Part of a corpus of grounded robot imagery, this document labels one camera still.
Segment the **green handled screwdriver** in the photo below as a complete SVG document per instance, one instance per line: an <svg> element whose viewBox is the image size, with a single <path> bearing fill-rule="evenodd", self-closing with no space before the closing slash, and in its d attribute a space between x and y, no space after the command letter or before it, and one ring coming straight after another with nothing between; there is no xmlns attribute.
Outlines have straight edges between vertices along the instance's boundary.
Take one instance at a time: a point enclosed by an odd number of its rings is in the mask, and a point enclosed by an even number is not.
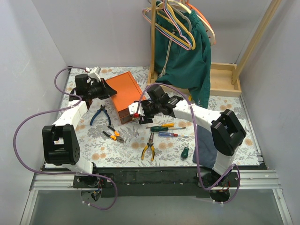
<svg viewBox="0 0 300 225"><path fill-rule="evenodd" d="M163 132L163 131L169 131L169 130L181 130L185 129L186 127L163 127L163 126L152 126L152 127L146 127L146 129L150 129L151 132Z"/></svg>

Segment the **orange drawer box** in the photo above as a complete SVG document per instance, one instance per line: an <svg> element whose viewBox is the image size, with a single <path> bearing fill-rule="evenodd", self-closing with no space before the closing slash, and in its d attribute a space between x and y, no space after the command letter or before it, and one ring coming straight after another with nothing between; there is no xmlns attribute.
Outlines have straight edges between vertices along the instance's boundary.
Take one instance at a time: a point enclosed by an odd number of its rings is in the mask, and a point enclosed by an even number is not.
<svg viewBox="0 0 300 225"><path fill-rule="evenodd" d="M112 96L111 99L121 124L130 122L132 116L129 113L128 106L138 101L142 93L137 81L131 72L128 71L109 78L106 82L111 88L117 91L117 94Z"/></svg>

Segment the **yellow black needle-nose pliers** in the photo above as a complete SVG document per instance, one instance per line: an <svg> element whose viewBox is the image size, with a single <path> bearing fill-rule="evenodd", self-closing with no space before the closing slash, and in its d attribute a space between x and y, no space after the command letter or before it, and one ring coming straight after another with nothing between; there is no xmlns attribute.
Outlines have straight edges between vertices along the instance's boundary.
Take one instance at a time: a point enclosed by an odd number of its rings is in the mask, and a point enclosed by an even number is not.
<svg viewBox="0 0 300 225"><path fill-rule="evenodd" d="M147 149L151 150L151 162L154 161L154 157L155 157L155 148L153 146L153 139L154 139L154 133L151 132L150 137L148 139L147 145L144 147L142 154L141 154L141 160L144 160L144 156L145 153L147 151Z"/></svg>

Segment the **orange black handled pliers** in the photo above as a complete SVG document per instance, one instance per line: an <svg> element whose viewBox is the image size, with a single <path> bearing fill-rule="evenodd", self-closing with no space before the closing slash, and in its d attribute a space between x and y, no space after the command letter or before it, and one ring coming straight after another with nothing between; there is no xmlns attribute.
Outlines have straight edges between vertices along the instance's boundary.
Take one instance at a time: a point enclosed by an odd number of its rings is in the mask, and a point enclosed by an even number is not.
<svg viewBox="0 0 300 225"><path fill-rule="evenodd" d="M119 134L113 127L111 127L111 126L109 126L109 125L108 125L107 127L108 127L110 130L113 131L113 134L111 135L111 134L109 134L109 133L107 133L107 132L105 132L105 131L102 131L102 133L103 133L105 136L107 136L107 137L113 139L114 141L118 141L118 142L120 142L120 143L125 143L124 139L120 136L120 134Z"/></svg>

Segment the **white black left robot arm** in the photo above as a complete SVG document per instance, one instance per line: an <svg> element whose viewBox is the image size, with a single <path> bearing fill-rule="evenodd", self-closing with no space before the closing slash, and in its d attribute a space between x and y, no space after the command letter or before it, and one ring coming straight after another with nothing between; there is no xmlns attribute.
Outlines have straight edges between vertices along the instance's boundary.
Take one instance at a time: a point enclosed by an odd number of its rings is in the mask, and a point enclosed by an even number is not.
<svg viewBox="0 0 300 225"><path fill-rule="evenodd" d="M80 156L80 145L75 129L89 110L92 100L110 98L117 94L104 78L87 74L75 77L75 88L69 94L68 109L49 126L42 129L45 161L63 166L75 173L85 173L83 181L88 187L96 187L100 176L93 172L94 165Z"/></svg>

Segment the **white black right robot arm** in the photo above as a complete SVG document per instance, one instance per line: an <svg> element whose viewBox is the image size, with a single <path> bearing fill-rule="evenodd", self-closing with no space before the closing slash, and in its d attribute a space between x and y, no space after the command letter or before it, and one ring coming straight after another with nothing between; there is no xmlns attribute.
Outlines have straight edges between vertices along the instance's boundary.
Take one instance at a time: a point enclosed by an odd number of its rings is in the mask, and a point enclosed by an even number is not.
<svg viewBox="0 0 300 225"><path fill-rule="evenodd" d="M170 97L157 84L147 87L146 92L150 99L132 103L128 107L130 114L138 117L140 124L151 123L159 113L192 122L196 127L194 161L214 171L215 185L225 185L235 152L246 137L236 114L228 109L220 112L202 108L192 104L182 93Z"/></svg>

